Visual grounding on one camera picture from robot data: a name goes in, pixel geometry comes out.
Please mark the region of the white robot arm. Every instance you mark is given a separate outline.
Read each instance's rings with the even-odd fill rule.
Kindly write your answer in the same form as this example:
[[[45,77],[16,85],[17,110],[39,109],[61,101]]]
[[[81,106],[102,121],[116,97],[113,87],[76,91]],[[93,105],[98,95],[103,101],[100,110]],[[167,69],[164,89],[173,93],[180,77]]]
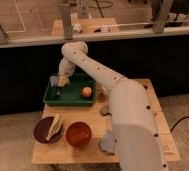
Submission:
[[[122,171],[169,171],[145,87],[88,57],[85,42],[66,43],[61,52],[60,76],[71,76],[78,66],[109,92]]]

